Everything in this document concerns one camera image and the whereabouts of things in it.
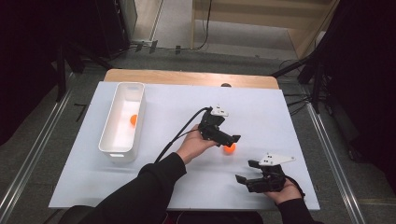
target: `ping pong ball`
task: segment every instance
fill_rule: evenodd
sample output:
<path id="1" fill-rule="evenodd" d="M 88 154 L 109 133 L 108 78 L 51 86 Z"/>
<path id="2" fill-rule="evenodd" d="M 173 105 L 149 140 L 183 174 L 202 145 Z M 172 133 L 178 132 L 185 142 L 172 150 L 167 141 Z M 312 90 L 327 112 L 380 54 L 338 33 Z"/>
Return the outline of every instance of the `ping pong ball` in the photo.
<path id="1" fill-rule="evenodd" d="M 236 145 L 233 143 L 230 147 L 224 146 L 224 151 L 228 154 L 232 154 L 235 151 Z"/>
<path id="2" fill-rule="evenodd" d="M 137 115 L 132 115 L 131 116 L 131 119 L 130 119 L 130 121 L 131 121 L 131 123 L 132 123 L 132 125 L 136 125 L 136 119 L 137 119 Z"/>

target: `white plastic bin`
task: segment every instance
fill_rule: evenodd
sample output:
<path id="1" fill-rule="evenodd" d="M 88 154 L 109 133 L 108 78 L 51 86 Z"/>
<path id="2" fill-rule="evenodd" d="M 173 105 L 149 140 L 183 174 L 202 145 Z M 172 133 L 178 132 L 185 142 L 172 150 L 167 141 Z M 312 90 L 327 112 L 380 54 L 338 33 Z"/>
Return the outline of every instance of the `white plastic bin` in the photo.
<path id="1" fill-rule="evenodd" d="M 99 142 L 99 149 L 112 161 L 127 162 L 136 158 L 145 107 L 143 83 L 121 82 L 117 85 Z M 135 124 L 131 121 L 132 116 L 137 116 Z"/>

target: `black sleeve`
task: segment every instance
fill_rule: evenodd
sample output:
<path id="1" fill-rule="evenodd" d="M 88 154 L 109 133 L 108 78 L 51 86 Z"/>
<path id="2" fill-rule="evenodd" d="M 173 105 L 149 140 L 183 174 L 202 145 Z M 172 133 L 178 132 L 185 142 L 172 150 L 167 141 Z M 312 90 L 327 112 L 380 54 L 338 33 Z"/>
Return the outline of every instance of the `black sleeve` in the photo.
<path id="1" fill-rule="evenodd" d="M 293 199 L 280 203 L 278 206 L 283 224 L 319 224 L 308 211 L 303 199 Z"/>
<path id="2" fill-rule="evenodd" d="M 175 183 L 184 174 L 186 167 L 176 153 L 147 164 L 134 180 L 110 194 L 80 223 L 159 223 Z"/>

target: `person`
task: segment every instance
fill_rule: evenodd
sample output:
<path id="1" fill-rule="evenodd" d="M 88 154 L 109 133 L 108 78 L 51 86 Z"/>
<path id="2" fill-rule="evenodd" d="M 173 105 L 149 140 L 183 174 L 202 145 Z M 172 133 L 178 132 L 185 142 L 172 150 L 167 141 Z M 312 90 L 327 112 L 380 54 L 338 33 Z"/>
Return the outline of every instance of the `person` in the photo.
<path id="1" fill-rule="evenodd" d="M 170 202 L 174 185 L 186 174 L 188 163 L 217 144 L 214 141 L 204 140 L 200 132 L 195 131 L 197 127 L 198 125 L 195 125 L 186 135 L 176 152 L 170 153 L 157 163 L 145 165 L 135 179 L 106 197 L 79 223 L 172 223 L 171 218 L 166 219 L 166 208 Z M 265 195 L 275 201 L 283 223 L 320 223 L 311 217 L 300 191 L 289 180 L 286 181 L 280 192 L 266 192 Z M 182 216 L 185 217 L 184 222 L 180 217 L 177 217 L 176 222 L 192 224 L 192 221 L 195 220 L 196 223 L 204 223 L 199 218 L 212 218 L 212 221 L 207 220 L 205 223 L 247 223 L 243 222 L 244 214 L 192 212 Z M 239 215 L 242 221 L 238 222 L 238 218 L 235 216 Z M 258 213 L 256 215 L 260 222 L 255 223 L 262 223 L 260 215 Z"/>

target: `human hand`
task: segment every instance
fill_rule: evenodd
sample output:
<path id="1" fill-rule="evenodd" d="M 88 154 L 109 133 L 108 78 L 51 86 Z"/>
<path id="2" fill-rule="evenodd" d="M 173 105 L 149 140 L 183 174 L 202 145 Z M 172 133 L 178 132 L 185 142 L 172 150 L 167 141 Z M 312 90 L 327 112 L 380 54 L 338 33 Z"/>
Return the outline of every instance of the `human hand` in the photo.
<path id="1" fill-rule="evenodd" d="M 303 198 L 297 186 L 291 183 L 291 181 L 289 181 L 287 178 L 285 185 L 280 192 L 264 192 L 264 194 L 274 200 L 276 204 L 280 204 L 292 199 Z"/>
<path id="2" fill-rule="evenodd" d="M 196 124 L 191 130 L 196 131 L 192 131 L 186 135 L 183 143 L 176 152 L 184 161 L 184 164 L 189 163 L 192 159 L 204 153 L 205 150 L 217 144 L 217 142 L 205 140 L 201 136 L 201 133 L 198 131 L 198 124 Z"/>

